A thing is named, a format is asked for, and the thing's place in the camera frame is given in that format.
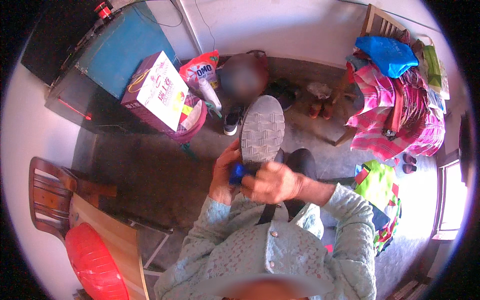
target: elderly woman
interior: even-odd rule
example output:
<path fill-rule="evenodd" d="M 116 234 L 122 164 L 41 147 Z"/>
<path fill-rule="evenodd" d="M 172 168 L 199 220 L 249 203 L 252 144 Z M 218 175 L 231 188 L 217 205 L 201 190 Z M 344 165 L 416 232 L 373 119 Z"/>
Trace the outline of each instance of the elderly woman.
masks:
<path fill-rule="evenodd" d="M 156 298 L 375 299 L 374 226 L 368 202 L 341 185 L 318 182 L 307 149 L 290 154 L 285 164 L 273 158 L 263 163 L 255 177 L 242 179 L 240 193 L 234 195 L 229 169 L 240 161 L 242 151 L 236 140 L 217 159 L 200 216 L 178 261 L 155 284 Z M 338 220 L 333 255 L 320 241 L 320 209 Z M 252 280 L 231 280 L 222 289 L 235 290 L 234 296 L 220 295 L 218 289 L 209 294 L 198 285 L 242 274 Z M 312 294 L 288 284 L 289 279 L 256 277 L 267 274 L 318 279 L 323 290 Z"/>

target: white bottle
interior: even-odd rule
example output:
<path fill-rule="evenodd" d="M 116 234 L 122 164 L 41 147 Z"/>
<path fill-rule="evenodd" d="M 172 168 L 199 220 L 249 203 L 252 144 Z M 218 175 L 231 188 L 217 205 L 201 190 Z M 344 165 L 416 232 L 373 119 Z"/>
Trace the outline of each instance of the white bottle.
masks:
<path fill-rule="evenodd" d="M 215 109 L 218 111 L 222 110 L 222 104 L 220 103 L 220 100 L 218 100 L 218 97 L 213 90 L 212 86 L 208 83 L 208 81 L 205 78 L 200 78 L 198 80 L 198 85 L 200 88 L 200 91 L 204 95 L 204 100 L 212 103 L 215 106 Z"/>

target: rubber sole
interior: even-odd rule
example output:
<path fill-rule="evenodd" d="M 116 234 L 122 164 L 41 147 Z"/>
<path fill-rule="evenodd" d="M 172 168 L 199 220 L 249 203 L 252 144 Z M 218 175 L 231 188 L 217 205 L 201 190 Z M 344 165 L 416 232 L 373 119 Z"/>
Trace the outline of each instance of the rubber sole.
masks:
<path fill-rule="evenodd" d="M 228 132 L 226 131 L 225 129 L 223 130 L 223 133 L 226 134 L 226 135 L 234 135 L 237 133 L 237 127 L 235 127 L 235 129 L 232 131 L 232 132 Z"/>
<path fill-rule="evenodd" d="M 240 130 L 244 164 L 273 161 L 285 134 L 285 117 L 272 96 L 258 97 L 245 112 Z"/>

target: wooden table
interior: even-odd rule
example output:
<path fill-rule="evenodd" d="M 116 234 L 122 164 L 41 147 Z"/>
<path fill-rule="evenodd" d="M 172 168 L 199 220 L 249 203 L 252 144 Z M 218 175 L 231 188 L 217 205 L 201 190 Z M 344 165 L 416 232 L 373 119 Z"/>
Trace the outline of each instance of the wooden table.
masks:
<path fill-rule="evenodd" d="M 149 300 L 142 257 L 138 251 L 137 230 L 93 207 L 79 195 L 70 202 L 70 228 L 83 222 L 100 235 L 117 265 L 131 300 Z"/>

